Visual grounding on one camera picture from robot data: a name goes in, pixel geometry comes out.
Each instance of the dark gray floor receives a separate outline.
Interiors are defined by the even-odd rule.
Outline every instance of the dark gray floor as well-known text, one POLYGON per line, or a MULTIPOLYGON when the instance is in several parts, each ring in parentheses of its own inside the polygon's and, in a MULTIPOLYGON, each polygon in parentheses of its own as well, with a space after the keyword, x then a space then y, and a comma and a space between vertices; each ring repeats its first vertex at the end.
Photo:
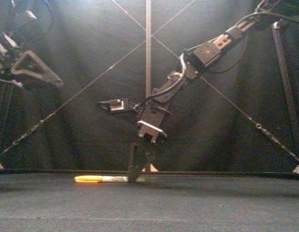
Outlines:
POLYGON ((147 176, 145 183, 76 184, 75 176, 0 175, 0 231, 299 231, 299 180, 147 176))

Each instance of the black cable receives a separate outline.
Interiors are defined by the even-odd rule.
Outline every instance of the black cable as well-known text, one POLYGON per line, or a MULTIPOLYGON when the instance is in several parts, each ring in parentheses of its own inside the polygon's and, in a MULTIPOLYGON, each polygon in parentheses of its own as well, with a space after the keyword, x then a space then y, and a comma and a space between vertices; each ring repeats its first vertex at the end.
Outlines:
POLYGON ((148 101, 149 99, 156 98, 156 97, 159 97, 159 96, 167 94, 167 93, 181 83, 181 81, 183 81, 183 79, 184 79, 184 76, 185 76, 185 71, 187 71, 187 65, 185 65, 185 61, 184 61, 184 53, 180 55, 180 62, 181 62, 181 69, 183 69, 183 70, 181 70, 181 73, 180 73, 180 77, 177 78, 177 80, 175 81, 175 83, 172 84, 172 86, 169 86, 163 92, 159 92, 159 93, 151 95, 151 96, 136 106, 136 108, 140 107, 140 106, 143 106, 143 105, 147 103, 147 101, 148 101))
POLYGON ((42 37, 45 37, 45 35, 52 31, 53 27, 54 27, 54 24, 56 24, 56 16, 54 16, 54 13, 53 13, 53 9, 48 3, 46 0, 37 0, 37 1, 41 1, 44 2, 45 4, 45 7, 48 9, 48 12, 50 14, 50 24, 49 26, 46 27, 46 30, 42 32, 42 34, 40 36, 37 36, 30 42, 33 43, 34 41, 37 41, 38 39, 41 39, 42 37))
POLYGON ((13 85, 16 85, 17 87, 22 88, 22 83, 21 83, 21 82, 17 82, 16 80, 6 81, 6 80, 0 79, 0 82, 8 83, 8 84, 13 84, 13 85))
POLYGON ((6 19, 6 26, 5 26, 5 29, 8 31, 12 30, 12 26, 14 24, 14 18, 16 18, 16 3, 13 0, 9 1, 8 3, 8 11, 6 11, 6 15, 8 15, 8 19, 6 19))
POLYGON ((249 19, 251 17, 255 17, 255 16, 272 16, 272 17, 277 17, 279 19, 284 19, 287 21, 291 21, 296 24, 299 24, 299 20, 285 16, 285 15, 281 15, 281 14, 276 14, 276 13, 269 13, 269 12, 260 12, 260 13, 252 13, 252 14, 248 14, 247 16, 244 16, 239 22, 236 23, 236 25, 239 25, 244 20, 249 19))
POLYGON ((244 47, 243 47, 243 51, 241 51, 239 60, 237 60, 233 64, 231 64, 231 65, 228 66, 228 68, 225 68, 224 70, 217 70, 217 71, 215 71, 215 70, 209 70, 209 69, 208 69, 208 73, 212 73, 212 74, 221 74, 221 73, 228 72, 228 71, 239 64, 239 62, 240 62, 240 60, 241 60, 241 58, 243 58, 243 56, 244 56, 244 54, 245 54, 247 44, 248 44, 248 34, 247 34, 247 36, 245 36, 245 38, 244 38, 244 47))

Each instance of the black backdrop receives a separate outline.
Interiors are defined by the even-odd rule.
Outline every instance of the black backdrop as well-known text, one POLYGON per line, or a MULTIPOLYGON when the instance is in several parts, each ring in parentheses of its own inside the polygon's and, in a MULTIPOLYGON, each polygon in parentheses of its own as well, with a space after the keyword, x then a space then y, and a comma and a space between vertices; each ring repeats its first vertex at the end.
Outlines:
MULTIPOLYGON (((152 32, 157 32, 153 36, 173 52, 152 38, 152 87, 165 83, 176 66, 175 54, 220 35, 253 11, 257 3, 253 0, 152 1, 152 32)), ((137 133, 136 115, 109 116, 96 102, 121 97, 140 102, 145 97, 147 47, 141 44, 145 0, 50 0, 49 4, 56 26, 45 38, 26 43, 25 49, 37 52, 65 84, 58 90, 14 89, 8 117, 2 117, 1 102, 9 87, 0 83, 0 152, 97 80, 0 160, 6 168, 127 170, 129 145, 137 133), (1 119, 6 119, 4 128, 1 119)), ((46 19, 42 5, 38 15, 46 19)), ((203 77, 293 150, 272 32, 269 25, 260 25, 249 32, 239 65, 227 73, 207 73, 203 77)), ((5 26, 6 1, 0 1, 1 29, 5 26)), ((297 25, 291 25, 285 36, 299 114, 297 25)), ((240 43, 229 51, 216 70, 236 62, 243 47, 240 43)), ((171 111, 173 115, 163 125, 169 139, 161 145, 157 169, 292 171, 295 168, 285 151, 203 80, 177 94, 171 111)))

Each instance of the orange marker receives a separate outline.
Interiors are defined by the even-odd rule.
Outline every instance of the orange marker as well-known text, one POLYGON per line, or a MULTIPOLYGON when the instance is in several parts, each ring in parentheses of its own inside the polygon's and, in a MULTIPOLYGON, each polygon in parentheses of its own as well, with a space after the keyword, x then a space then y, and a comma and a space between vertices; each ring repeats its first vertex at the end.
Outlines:
MULTIPOLYGON (((128 177, 123 176, 79 176, 75 177, 76 183, 127 183, 128 177)), ((137 178, 136 182, 144 182, 144 178, 137 178)))

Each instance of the metal pole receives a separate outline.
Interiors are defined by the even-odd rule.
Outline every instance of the metal pole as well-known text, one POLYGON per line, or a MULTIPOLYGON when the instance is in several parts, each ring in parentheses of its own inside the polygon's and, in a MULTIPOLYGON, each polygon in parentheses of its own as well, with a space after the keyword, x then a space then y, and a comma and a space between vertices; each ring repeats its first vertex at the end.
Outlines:
POLYGON ((151 0, 147 0, 147 91, 145 91, 145 96, 151 96, 151 71, 152 71, 152 64, 151 64, 151 59, 152 59, 152 47, 151 47, 151 42, 152 42, 152 32, 151 32, 151 17, 152 17, 152 11, 151 11, 151 0))
POLYGON ((283 48, 281 32, 284 29, 285 28, 283 28, 283 21, 273 23, 272 34, 273 34, 276 52, 277 52, 277 57, 279 57, 280 76, 281 76, 281 81, 283 81, 285 101, 287 101, 289 120, 291 120, 291 126, 292 126, 293 147, 296 148, 296 153, 299 153, 299 119, 296 115, 296 107, 295 107, 295 102, 293 102, 293 97, 292 97, 291 77, 289 77, 288 66, 287 66, 287 61, 285 61, 285 53, 284 53, 284 48, 283 48))

